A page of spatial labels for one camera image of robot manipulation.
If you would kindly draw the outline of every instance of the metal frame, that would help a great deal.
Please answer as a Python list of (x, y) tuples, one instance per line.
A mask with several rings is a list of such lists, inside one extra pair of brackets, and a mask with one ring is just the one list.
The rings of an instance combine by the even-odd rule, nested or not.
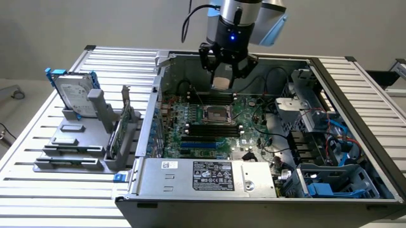
[[(154, 71), (157, 51), (121, 47), (97, 47), (94, 51), (86, 50), (85, 53), (73, 69), (78, 72), (89, 72), (90, 70), (98, 72), (101, 85), (106, 91), (106, 100), (113, 104), (114, 108), (123, 107), (123, 102), (118, 99), (121, 85), (134, 85), (133, 88), (135, 90), (130, 94), (131, 100), (135, 101), (135, 109), (146, 115), (151, 86), (158, 75), (158, 72)], [(265, 56), (274, 58), (290, 57), (300, 60), (314, 57), (298, 55)], [(376, 90), (344, 86), (342, 80), (346, 80), (346, 78), (353, 77), (353, 80), (364, 80), (360, 71), (350, 66), (352, 64), (344, 57), (318, 58), (332, 73), (332, 77), (350, 102), (354, 99), (354, 101), (360, 101), (365, 94), (372, 99), (378, 99), (380, 95), (377, 95)], [(346, 93), (353, 89), (365, 93)], [(32, 162), (40, 154), (38, 150), (49, 142), (49, 138), (54, 135), (55, 127), (62, 121), (62, 106), (62, 101), (57, 96), (57, 92), (54, 92), (0, 160), (0, 227), (93, 226), (129, 228), (130, 224), (111, 200), (113, 194), (125, 194), (127, 192), (127, 183), (114, 185), (114, 177), (110, 174), (50, 175), (49, 173), (32, 172)], [(372, 116), (377, 112), (374, 111), (376, 113), (372, 114), (368, 112), (369, 110), (368, 108), (356, 107), (361, 118), (378, 118)], [(380, 110), (384, 110), (385, 112), (382, 113), (389, 117), (397, 117), (392, 108)], [(377, 131), (377, 126), (369, 125), (372, 122), (366, 120), (365, 122), (374, 134), (380, 132), (380, 135), (384, 135), (390, 132), (385, 132), (381, 129)], [(131, 151), (133, 154), (137, 151), (137, 142), (134, 142)], [(390, 203), (393, 200), (384, 200), (382, 202)]]

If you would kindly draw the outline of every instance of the white wall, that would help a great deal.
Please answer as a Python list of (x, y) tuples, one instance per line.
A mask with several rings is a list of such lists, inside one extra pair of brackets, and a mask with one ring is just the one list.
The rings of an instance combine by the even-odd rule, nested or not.
[[(285, 3), (290, 19), (277, 45), (253, 52), (354, 56), (368, 69), (406, 57), (405, 0)], [(87, 44), (197, 49), (206, 11), (182, 44), (187, 7), (189, 0), (0, 0), (0, 77), (45, 79), (43, 69), (70, 68)]]

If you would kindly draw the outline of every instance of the slotted metal table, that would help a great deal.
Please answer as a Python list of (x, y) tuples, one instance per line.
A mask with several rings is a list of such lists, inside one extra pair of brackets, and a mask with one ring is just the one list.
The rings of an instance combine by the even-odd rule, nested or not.
[[(122, 85), (131, 86), (133, 106), (145, 115), (157, 76), (157, 54), (154, 50), (97, 46), (94, 50), (85, 50), (70, 71), (97, 71), (114, 109), (123, 107)], [(406, 173), (405, 112), (357, 62), (344, 57), (318, 58), (396, 165)], [(0, 227), (129, 228), (111, 199), (114, 175), (32, 171), (34, 161), (63, 120), (62, 109), (63, 103), (54, 91), (0, 161)], [(126, 191), (127, 184), (118, 184), (117, 190)], [(405, 227), (406, 217), (377, 222), (365, 227)]]

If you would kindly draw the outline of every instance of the motherboard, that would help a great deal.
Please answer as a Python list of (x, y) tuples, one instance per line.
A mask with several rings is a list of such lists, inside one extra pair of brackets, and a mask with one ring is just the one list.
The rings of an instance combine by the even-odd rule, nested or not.
[(170, 96), (163, 102), (166, 158), (272, 161), (273, 139), (268, 133), (265, 100), (239, 96), (198, 99)]

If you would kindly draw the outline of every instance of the floor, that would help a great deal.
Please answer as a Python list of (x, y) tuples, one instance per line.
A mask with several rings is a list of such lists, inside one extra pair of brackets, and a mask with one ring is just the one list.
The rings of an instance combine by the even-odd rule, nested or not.
[[(26, 98), (23, 100), (15, 100), (11, 97), (0, 99), (0, 123), (19, 137), (54, 88), (49, 81), (0, 79), (0, 89), (15, 84), (20, 86)], [(6, 152), (7, 148), (0, 145), (0, 158)]]

